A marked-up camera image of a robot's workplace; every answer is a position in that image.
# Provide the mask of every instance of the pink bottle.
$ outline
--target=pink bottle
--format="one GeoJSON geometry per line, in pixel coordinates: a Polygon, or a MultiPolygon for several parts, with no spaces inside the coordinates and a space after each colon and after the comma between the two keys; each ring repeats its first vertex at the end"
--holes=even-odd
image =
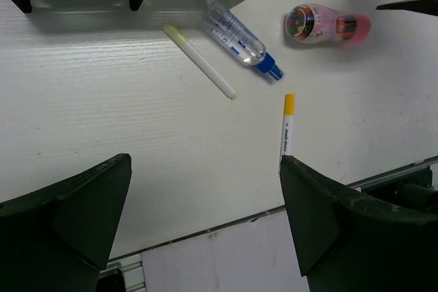
{"type": "Polygon", "coordinates": [[[286,31],[293,39],[306,43],[330,40],[360,44],[371,31],[371,21],[362,14],[338,12],[310,3],[290,12],[286,31]]]}

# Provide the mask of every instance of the blue bottle cap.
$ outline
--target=blue bottle cap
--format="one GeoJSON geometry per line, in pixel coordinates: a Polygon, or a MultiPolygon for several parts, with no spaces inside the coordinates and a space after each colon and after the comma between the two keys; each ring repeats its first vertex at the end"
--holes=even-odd
{"type": "Polygon", "coordinates": [[[280,81],[285,76],[283,71],[275,65],[275,59],[273,59],[269,53],[266,53],[263,61],[255,67],[259,69],[260,72],[268,74],[268,76],[275,81],[280,81]]]}

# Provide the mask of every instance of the bottle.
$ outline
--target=bottle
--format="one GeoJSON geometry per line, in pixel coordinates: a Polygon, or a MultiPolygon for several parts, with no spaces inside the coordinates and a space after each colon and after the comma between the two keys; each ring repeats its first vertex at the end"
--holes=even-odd
{"type": "Polygon", "coordinates": [[[254,66],[274,81],[284,78],[265,45],[218,0],[208,0],[202,26],[243,65],[254,66]]]}
{"type": "Polygon", "coordinates": [[[371,31],[371,20],[362,14],[338,12],[314,3],[295,7],[286,19],[287,34],[301,42],[324,41],[360,44],[371,31]]]}

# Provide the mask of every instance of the white table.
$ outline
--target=white table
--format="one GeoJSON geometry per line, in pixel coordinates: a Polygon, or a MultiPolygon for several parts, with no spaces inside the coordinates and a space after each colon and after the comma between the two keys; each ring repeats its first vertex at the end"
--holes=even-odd
{"type": "Polygon", "coordinates": [[[230,101],[147,10],[122,1],[108,13],[61,14],[39,4],[26,16],[0,0],[0,201],[128,152],[133,177],[112,256],[279,206],[288,92],[295,155],[342,183],[437,155],[438,18],[374,10],[401,0],[320,0],[368,14],[369,39],[348,50],[285,39],[284,16],[313,1],[233,9],[286,72],[276,85],[184,30],[238,90],[230,101]]]}

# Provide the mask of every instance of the white marker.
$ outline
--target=white marker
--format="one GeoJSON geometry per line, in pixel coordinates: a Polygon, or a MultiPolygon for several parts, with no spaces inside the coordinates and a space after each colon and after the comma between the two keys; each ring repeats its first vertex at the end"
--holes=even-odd
{"type": "Polygon", "coordinates": [[[207,75],[220,90],[229,98],[236,99],[237,92],[229,83],[215,70],[213,66],[199,53],[193,44],[172,24],[166,23],[163,31],[170,39],[207,75]]]}
{"type": "Polygon", "coordinates": [[[292,155],[292,119],[295,110],[295,94],[286,94],[283,112],[283,132],[281,135],[280,165],[283,155],[292,155]]]}

